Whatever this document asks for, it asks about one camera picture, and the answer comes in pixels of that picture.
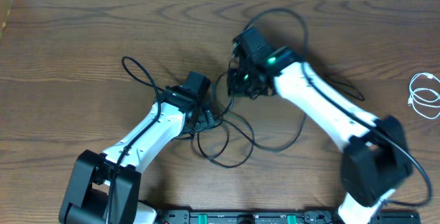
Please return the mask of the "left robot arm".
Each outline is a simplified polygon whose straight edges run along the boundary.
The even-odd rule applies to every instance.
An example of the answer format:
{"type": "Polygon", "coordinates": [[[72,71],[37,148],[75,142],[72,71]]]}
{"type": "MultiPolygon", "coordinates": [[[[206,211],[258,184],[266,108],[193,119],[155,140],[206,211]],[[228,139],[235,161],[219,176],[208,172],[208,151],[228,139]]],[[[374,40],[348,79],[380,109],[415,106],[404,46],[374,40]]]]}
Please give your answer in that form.
{"type": "Polygon", "coordinates": [[[202,102],[211,81],[190,72],[167,87],[148,115],[123,139],[101,153],[82,152],[75,161],[60,207],[60,223],[154,223],[157,210],[140,202],[142,173],[172,139],[214,124],[202,102]]]}

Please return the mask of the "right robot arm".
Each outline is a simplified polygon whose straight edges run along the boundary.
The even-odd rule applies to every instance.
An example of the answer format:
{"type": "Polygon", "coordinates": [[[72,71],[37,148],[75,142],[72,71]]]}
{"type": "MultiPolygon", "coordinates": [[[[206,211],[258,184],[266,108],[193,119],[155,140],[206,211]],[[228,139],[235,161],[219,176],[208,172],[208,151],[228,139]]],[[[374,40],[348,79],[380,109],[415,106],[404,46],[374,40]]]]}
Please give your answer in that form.
{"type": "Polygon", "coordinates": [[[228,72],[228,93],[255,99],[272,90],[308,115],[342,153],[346,196],[337,211],[340,220],[368,223],[413,172],[401,123],[354,105],[303,56],[288,47],[275,49],[255,27],[232,42],[239,66],[228,72]]]}

